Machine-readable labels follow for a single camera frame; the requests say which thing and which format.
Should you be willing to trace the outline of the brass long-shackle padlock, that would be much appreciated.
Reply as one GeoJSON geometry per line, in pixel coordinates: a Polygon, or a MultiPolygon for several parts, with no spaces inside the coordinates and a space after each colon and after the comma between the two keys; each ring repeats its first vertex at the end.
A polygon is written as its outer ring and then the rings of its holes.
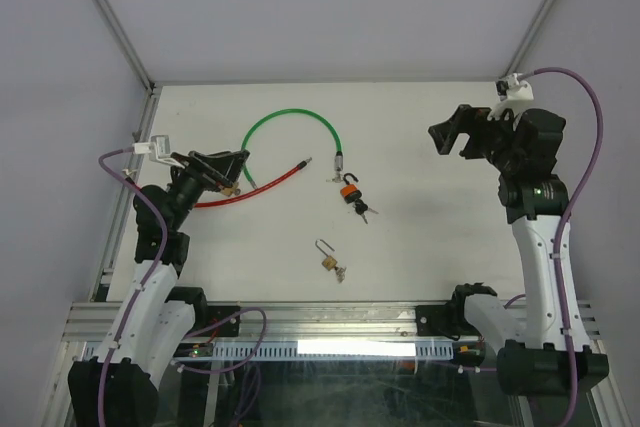
{"type": "Polygon", "coordinates": [[[321,265],[327,271],[335,270],[337,267],[337,260],[334,257],[335,249],[323,239],[317,239],[314,245],[323,254],[321,265]]]}

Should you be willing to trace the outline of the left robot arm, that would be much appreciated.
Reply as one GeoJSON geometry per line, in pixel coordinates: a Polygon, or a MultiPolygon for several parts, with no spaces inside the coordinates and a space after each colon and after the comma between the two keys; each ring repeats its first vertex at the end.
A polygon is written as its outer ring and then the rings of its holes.
{"type": "Polygon", "coordinates": [[[231,195],[250,154],[168,152],[154,141],[128,147],[169,166],[171,181],[138,187],[104,170],[134,195],[138,239],[136,267],[116,317],[95,353],[73,363],[68,387],[79,426],[151,426],[165,370],[186,334],[209,324],[200,288],[179,288],[190,238],[180,228],[206,191],[231,195]]]}

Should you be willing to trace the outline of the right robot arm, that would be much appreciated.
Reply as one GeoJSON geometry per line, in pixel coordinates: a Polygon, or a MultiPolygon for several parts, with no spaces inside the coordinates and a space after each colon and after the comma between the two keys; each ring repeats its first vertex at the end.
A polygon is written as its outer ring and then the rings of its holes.
{"type": "Polygon", "coordinates": [[[514,318],[492,288],[465,283],[429,322],[451,340],[471,332],[483,337],[497,355],[498,382],[507,395],[587,392],[609,374],[607,356],[591,349],[572,280],[570,199],[553,172],[565,125],[543,109],[494,116],[462,104],[428,129],[438,154],[449,154],[465,134],[461,157],[486,160],[499,172],[498,197],[521,259],[526,317],[514,318]]]}

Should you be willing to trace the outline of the silver keys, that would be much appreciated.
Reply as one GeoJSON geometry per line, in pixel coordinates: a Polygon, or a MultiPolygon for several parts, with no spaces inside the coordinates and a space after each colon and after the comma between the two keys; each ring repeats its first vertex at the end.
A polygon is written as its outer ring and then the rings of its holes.
{"type": "Polygon", "coordinates": [[[339,283],[342,283],[345,279],[346,269],[344,267],[335,267],[336,277],[339,283]]]}

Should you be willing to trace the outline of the orange black padlock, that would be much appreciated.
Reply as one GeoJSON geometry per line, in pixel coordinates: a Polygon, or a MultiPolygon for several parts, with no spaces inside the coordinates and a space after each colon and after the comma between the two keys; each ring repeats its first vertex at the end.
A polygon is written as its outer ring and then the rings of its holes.
{"type": "Polygon", "coordinates": [[[340,195],[346,204],[353,204],[362,198],[362,192],[358,189],[358,178],[352,173],[343,175],[345,185],[340,190],[340,195]]]}

